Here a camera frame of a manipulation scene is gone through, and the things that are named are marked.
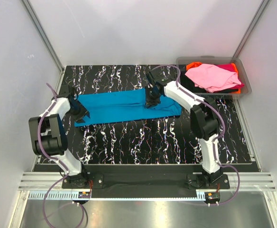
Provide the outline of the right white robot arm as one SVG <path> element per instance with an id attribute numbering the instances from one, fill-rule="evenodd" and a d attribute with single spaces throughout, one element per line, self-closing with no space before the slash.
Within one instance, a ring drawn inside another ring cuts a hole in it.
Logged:
<path id="1" fill-rule="evenodd" d="M 176 79 L 146 74 L 146 108 L 160 104 L 160 97 L 166 96 L 180 104 L 189 112 L 191 132 L 198 138 L 202 151 L 202 173 L 187 181 L 193 188 L 213 188 L 222 177 L 222 168 L 218 153 L 220 133 L 219 112 L 215 100 L 202 98 L 189 91 Z"/>

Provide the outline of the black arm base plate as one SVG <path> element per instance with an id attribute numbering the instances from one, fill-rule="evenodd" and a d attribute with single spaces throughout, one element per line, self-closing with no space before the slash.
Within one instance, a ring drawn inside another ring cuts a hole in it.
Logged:
<path id="1" fill-rule="evenodd" d="M 131 185 L 171 185 L 180 184 L 189 189 L 229 189 L 226 174 L 220 169 L 208 174 L 201 165 L 194 164 L 143 164 L 143 165 L 85 165 L 88 180 L 75 183 L 63 181 L 64 189 L 84 189 L 92 186 L 96 189 L 107 187 L 111 183 Z"/>

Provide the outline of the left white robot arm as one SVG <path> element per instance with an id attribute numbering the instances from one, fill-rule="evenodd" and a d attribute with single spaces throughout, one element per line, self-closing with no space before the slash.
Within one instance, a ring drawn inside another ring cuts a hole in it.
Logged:
<path id="1" fill-rule="evenodd" d="M 77 124 L 90 118 L 89 111 L 79 101 L 76 89 L 65 85 L 54 96 L 50 106 L 39 116 L 28 121 L 34 154 L 43 156 L 59 166 L 63 182 L 72 187 L 84 188 L 89 184 L 89 174 L 84 165 L 68 149 L 68 139 L 62 123 L 70 115 Z"/>

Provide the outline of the blue t shirt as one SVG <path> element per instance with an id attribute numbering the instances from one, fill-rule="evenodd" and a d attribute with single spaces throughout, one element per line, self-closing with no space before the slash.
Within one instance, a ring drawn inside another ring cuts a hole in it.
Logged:
<path id="1" fill-rule="evenodd" d="M 142 119 L 156 119 L 179 116 L 182 108 L 176 101 L 166 96 L 160 97 L 160 104 L 146 108 L 146 90 L 118 91 L 111 93 L 79 95 L 78 100 L 89 111 L 90 116 L 75 127 L 91 124 L 110 124 Z"/>

